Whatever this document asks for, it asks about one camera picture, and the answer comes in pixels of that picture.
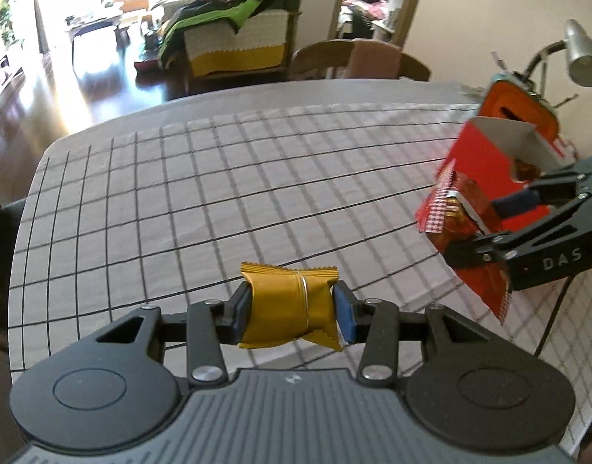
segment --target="grid tablecloth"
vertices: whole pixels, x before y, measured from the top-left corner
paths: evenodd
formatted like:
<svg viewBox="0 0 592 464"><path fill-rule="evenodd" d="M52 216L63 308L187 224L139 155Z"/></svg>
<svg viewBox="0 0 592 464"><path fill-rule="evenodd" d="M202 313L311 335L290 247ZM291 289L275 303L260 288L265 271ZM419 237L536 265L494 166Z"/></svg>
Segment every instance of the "grid tablecloth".
<svg viewBox="0 0 592 464"><path fill-rule="evenodd" d="M439 301L532 352L561 289L517 292L501 326L416 229L413 213L469 104L295 107L220 116L53 153L38 165L10 281L13 379L143 302L164 313L227 299L241 261L335 265L358 297L402 310ZM228 368L358 364L302 340L263 350L224 346ZM592 274L570 286L541 357L573 383L561 447L592 420ZM421 362L402 343L400 369ZM165 365L184 375L180 344Z"/></svg>

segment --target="houseplant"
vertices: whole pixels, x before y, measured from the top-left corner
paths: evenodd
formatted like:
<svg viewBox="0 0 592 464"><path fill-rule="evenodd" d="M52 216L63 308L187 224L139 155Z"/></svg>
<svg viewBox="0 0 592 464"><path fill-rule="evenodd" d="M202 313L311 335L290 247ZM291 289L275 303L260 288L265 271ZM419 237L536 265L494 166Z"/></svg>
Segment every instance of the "houseplant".
<svg viewBox="0 0 592 464"><path fill-rule="evenodd" d="M15 41L14 31L12 29L12 13L10 12L10 3L12 1L13 0L0 0L1 39L6 46Z"/></svg>

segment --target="silver desk lamp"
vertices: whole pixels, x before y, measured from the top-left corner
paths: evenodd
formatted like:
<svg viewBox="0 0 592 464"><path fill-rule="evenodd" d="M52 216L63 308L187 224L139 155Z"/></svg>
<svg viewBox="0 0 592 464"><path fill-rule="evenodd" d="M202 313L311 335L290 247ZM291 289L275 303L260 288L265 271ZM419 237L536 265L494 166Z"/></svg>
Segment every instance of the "silver desk lamp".
<svg viewBox="0 0 592 464"><path fill-rule="evenodd" d="M521 75L521 80L527 82L541 61L545 61L549 54L563 50L566 50L567 73L570 79L582 87L592 87L592 39L575 19L566 21L564 40L552 43L534 55ZM544 91L545 72L544 63L541 95Z"/></svg>

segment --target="green jacket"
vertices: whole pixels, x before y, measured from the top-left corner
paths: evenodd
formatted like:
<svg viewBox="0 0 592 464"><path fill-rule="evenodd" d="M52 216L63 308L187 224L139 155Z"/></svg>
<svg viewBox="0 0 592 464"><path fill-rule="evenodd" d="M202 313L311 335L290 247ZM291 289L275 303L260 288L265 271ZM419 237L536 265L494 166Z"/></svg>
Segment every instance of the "green jacket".
<svg viewBox="0 0 592 464"><path fill-rule="evenodd" d="M189 6L188 12L187 7L180 9L179 18L167 28L159 48L159 65L165 68L170 58L184 48L185 30L200 24L225 20L237 33L263 1L244 0L231 7L227 3L208 1L202 5Z"/></svg>

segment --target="lamp shade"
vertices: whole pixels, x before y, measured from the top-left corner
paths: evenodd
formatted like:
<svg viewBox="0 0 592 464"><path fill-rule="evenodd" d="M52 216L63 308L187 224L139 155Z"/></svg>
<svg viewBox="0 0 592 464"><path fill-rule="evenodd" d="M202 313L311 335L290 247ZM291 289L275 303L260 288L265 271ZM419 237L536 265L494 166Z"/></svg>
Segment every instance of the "lamp shade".
<svg viewBox="0 0 592 464"><path fill-rule="evenodd" d="M583 87L592 87L592 39L575 19L566 22L564 37L570 79Z"/></svg>

